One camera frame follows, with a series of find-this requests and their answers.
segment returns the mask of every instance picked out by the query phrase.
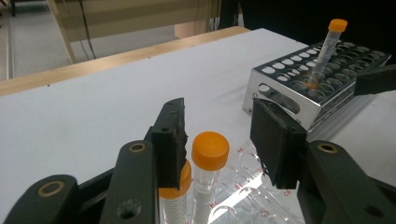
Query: plastic tube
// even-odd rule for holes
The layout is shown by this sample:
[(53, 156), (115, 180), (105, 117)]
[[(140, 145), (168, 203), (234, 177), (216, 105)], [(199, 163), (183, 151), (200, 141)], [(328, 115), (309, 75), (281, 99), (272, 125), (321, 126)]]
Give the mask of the plastic tube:
[(324, 40), (320, 54), (317, 59), (317, 64), (313, 72), (324, 72), (326, 64), (329, 62), (332, 54), (334, 53), (335, 46), (340, 38), (341, 33), (347, 28), (347, 21), (334, 19), (330, 22), (329, 33), (327, 33)]
[(219, 133), (198, 134), (192, 143), (193, 173), (193, 224), (206, 224), (210, 215), (210, 203), (214, 199), (219, 180), (219, 170), (228, 159), (230, 146)]
[(180, 175), (180, 188), (159, 189), (163, 216), (167, 224), (185, 224), (187, 220), (187, 191), (191, 185), (191, 166), (186, 160)]

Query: orange cap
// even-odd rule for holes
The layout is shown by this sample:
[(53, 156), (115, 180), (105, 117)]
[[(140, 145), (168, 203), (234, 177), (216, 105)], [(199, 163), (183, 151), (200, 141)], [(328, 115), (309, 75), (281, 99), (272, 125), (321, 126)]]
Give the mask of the orange cap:
[(337, 33), (344, 32), (347, 28), (347, 21), (341, 19), (334, 19), (330, 22), (329, 30)]
[(180, 190), (177, 189), (158, 189), (160, 196), (165, 199), (176, 199), (185, 194), (191, 185), (191, 166), (188, 160), (181, 169)]
[(219, 133), (206, 132), (198, 134), (192, 143), (192, 160), (199, 168), (217, 171), (224, 167), (228, 159), (230, 145)]

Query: white tabletop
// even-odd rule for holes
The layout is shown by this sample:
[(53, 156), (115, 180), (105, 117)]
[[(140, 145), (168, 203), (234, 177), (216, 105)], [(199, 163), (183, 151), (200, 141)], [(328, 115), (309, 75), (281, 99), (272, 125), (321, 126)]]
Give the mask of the white tabletop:
[[(0, 97), (0, 220), (43, 177), (68, 174), (81, 183), (112, 168), (120, 147), (142, 139), (163, 104), (178, 97), (185, 98), (188, 159), (192, 139), (204, 131), (222, 133), (231, 148), (239, 147), (249, 137), (250, 115), (242, 103), (250, 70), (303, 47), (260, 29)], [(396, 168), (387, 163), (396, 158), (394, 94), (368, 102), (341, 137), (329, 132), (317, 136), (347, 149), (358, 147), (351, 154), (368, 174), (396, 186), (395, 176), (379, 172), (381, 167), (390, 173)], [(383, 101), (391, 105), (381, 107)], [(366, 120), (366, 110), (376, 113), (376, 119)], [(384, 123), (387, 135), (373, 133)], [(353, 140), (347, 141), (345, 134), (354, 134)], [(375, 143), (384, 147), (373, 148)], [(384, 163), (369, 166), (367, 161)]]

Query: gray floor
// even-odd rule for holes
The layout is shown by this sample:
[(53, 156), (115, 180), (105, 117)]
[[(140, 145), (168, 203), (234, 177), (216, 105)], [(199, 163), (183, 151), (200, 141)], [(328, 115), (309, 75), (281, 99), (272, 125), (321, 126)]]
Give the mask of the gray floor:
[[(45, 1), (17, 3), (17, 16), (0, 6), (0, 80), (69, 65), (59, 29)], [(92, 40), (97, 58), (177, 39), (174, 26)], [(87, 41), (82, 44), (92, 59)], [(87, 61), (79, 42), (72, 43), (78, 62)]]

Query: cable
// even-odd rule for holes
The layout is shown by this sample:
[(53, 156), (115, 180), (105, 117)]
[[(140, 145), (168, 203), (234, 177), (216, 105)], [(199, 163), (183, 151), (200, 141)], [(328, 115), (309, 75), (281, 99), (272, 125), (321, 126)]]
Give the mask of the cable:
[(78, 0), (78, 1), (79, 1), (79, 5), (81, 6), (82, 18), (84, 19), (85, 34), (87, 35), (88, 45), (90, 46), (93, 58), (96, 59), (95, 53), (93, 52), (93, 48), (92, 48), (90, 31), (88, 30), (87, 19), (85, 18), (84, 6), (82, 5), (82, 0)]
[(64, 1), (64, 7), (66, 8), (66, 11), (67, 11), (67, 14), (68, 14), (69, 17), (70, 17), (70, 20), (72, 21), (73, 28), (76, 30), (76, 32), (77, 32), (77, 34), (78, 34), (79, 44), (81, 45), (82, 50), (84, 50), (85, 57), (86, 57), (86, 59), (87, 59), (87, 61), (88, 61), (88, 60), (90, 59), (90, 57), (88, 57), (88, 53), (87, 53), (87, 51), (85, 50), (84, 46), (82, 45), (81, 33), (78, 31), (77, 26), (76, 26), (76, 23), (75, 23), (75, 21), (74, 21), (74, 19), (73, 19), (73, 17), (72, 17), (72, 14), (70, 13), (69, 7), (67, 6), (67, 4), (66, 4), (65, 1)]

